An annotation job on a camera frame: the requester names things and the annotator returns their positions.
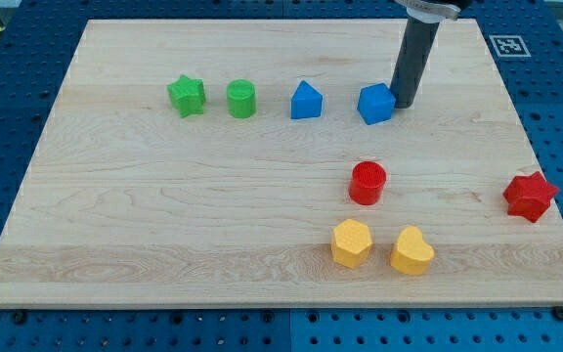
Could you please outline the silver clamp rod mount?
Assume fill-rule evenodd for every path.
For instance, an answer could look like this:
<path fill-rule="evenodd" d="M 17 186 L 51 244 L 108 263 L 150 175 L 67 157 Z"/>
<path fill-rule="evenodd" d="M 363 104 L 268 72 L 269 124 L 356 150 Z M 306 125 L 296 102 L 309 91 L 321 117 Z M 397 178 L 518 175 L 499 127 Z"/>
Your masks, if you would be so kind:
<path fill-rule="evenodd" d="M 470 0 L 394 0 L 407 9 L 409 16 L 419 21 L 457 20 L 470 6 Z"/>

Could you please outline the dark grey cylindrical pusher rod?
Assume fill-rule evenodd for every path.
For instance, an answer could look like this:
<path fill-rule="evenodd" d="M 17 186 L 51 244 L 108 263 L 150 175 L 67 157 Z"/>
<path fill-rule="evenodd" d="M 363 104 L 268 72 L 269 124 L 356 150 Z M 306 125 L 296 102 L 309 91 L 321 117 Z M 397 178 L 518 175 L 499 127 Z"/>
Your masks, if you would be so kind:
<path fill-rule="evenodd" d="M 413 104 L 439 25 L 408 17 L 390 84 L 396 109 Z"/>

